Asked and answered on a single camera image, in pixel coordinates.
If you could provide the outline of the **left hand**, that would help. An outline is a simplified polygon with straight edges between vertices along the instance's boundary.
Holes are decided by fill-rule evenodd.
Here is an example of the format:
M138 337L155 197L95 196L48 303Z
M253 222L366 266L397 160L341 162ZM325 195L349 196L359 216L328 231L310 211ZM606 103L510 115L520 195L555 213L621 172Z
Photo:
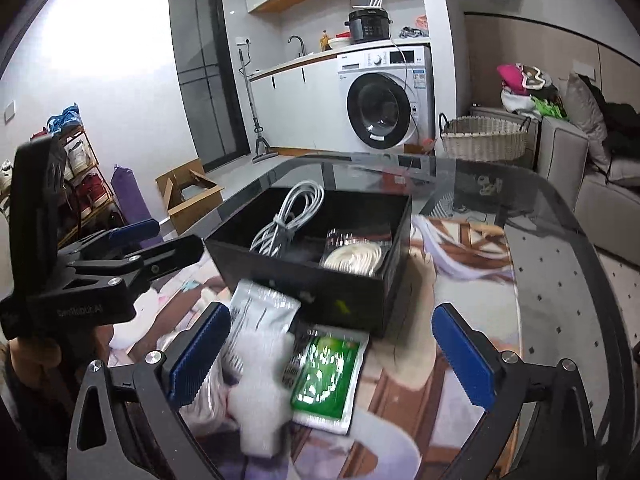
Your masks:
M111 325L96 327L90 337L90 360L108 361L108 344L114 334ZM29 388L39 388L49 370L61 364L60 347L51 339L14 338L9 341L12 367L18 380Z

